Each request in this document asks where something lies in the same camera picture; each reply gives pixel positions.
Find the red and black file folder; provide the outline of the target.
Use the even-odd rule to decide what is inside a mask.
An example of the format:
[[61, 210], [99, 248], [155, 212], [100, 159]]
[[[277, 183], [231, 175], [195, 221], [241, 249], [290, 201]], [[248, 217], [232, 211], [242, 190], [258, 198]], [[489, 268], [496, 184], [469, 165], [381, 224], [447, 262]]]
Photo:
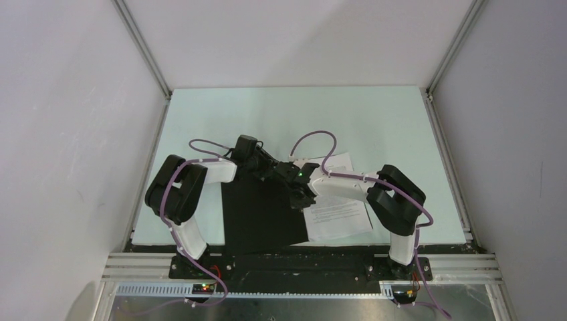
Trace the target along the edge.
[[308, 240], [304, 214], [285, 185], [244, 174], [221, 184], [225, 249], [231, 255], [272, 251]]

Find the printed paper sheet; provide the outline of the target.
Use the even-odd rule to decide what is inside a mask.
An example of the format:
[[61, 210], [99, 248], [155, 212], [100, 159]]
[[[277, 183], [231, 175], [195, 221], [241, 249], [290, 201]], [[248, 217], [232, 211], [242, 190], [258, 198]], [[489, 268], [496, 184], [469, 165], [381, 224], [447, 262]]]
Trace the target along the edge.
[[372, 231], [372, 223], [362, 201], [335, 196], [318, 196], [303, 210], [308, 241], [329, 242]]

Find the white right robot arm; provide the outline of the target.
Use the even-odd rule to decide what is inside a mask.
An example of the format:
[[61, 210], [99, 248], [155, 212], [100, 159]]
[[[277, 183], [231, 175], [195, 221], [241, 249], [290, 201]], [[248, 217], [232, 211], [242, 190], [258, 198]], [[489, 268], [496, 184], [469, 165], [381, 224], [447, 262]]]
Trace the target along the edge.
[[426, 196], [396, 167], [384, 165], [375, 173], [356, 173], [303, 161], [280, 162], [271, 177], [283, 182], [293, 209], [308, 208], [319, 196], [353, 199], [370, 205], [390, 232], [391, 275], [405, 280], [415, 272], [417, 220], [425, 213]]

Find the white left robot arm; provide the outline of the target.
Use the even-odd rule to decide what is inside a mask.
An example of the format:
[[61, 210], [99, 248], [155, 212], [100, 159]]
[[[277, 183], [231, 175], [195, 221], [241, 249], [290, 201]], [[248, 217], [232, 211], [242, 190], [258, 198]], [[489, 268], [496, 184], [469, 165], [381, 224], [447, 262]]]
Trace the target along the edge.
[[273, 225], [279, 187], [273, 177], [278, 160], [263, 143], [241, 135], [225, 153], [202, 150], [206, 158], [185, 159], [170, 154], [146, 191], [144, 202], [167, 226], [179, 253], [187, 257], [185, 269], [194, 278], [211, 270], [205, 256], [208, 243], [197, 222], [196, 212], [203, 189], [221, 185], [225, 245], [234, 254], [258, 250], [259, 242]]

